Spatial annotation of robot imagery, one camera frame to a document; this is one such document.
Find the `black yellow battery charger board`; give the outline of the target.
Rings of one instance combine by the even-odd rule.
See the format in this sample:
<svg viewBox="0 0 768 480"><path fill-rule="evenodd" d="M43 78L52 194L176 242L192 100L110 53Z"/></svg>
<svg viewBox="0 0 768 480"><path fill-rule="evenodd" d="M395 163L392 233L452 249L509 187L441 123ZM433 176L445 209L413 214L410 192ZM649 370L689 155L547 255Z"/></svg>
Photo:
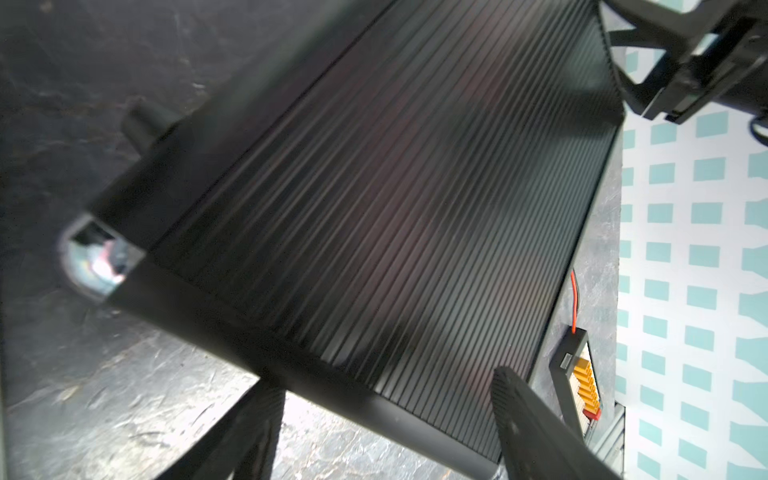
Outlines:
<svg viewBox="0 0 768 480"><path fill-rule="evenodd" d="M549 371L565 425L587 443L602 416L603 402L591 358L588 332L578 326L580 293L570 271L571 324L553 354Z"/></svg>

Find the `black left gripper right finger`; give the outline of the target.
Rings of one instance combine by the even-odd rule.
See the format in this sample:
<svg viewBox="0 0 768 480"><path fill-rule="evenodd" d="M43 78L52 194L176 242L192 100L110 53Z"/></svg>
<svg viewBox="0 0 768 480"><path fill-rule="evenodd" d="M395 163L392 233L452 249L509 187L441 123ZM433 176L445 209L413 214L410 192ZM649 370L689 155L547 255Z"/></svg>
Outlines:
<svg viewBox="0 0 768 480"><path fill-rule="evenodd" d="M510 368L494 370L490 395L510 479L618 477Z"/></svg>

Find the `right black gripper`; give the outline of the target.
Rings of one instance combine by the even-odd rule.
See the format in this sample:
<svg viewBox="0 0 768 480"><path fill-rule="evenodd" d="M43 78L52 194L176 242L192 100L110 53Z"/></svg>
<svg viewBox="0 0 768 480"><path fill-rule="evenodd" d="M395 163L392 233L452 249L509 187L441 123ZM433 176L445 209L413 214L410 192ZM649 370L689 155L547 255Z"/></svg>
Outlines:
<svg viewBox="0 0 768 480"><path fill-rule="evenodd" d="M767 118L767 3L701 1L678 12L650 1L609 1L632 28L609 33L613 47L657 49L644 80L620 69L625 102L637 115L682 124L709 103Z"/></svg>

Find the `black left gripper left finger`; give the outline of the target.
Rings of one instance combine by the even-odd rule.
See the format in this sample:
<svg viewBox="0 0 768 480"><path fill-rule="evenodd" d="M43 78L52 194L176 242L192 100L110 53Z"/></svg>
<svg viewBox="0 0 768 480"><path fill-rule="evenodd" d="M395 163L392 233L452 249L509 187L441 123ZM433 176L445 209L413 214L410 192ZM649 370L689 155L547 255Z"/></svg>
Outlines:
<svg viewBox="0 0 768 480"><path fill-rule="evenodd" d="M269 479L286 391L258 381L161 479Z"/></svg>

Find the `black poker case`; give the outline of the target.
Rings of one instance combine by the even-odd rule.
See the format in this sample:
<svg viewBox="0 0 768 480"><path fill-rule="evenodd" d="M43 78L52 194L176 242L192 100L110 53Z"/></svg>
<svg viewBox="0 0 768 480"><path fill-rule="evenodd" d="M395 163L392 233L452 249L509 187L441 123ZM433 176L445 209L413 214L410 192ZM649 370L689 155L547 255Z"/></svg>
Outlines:
<svg viewBox="0 0 768 480"><path fill-rule="evenodd" d="M108 302L475 479L623 121L594 1L321 1L63 232Z"/></svg>

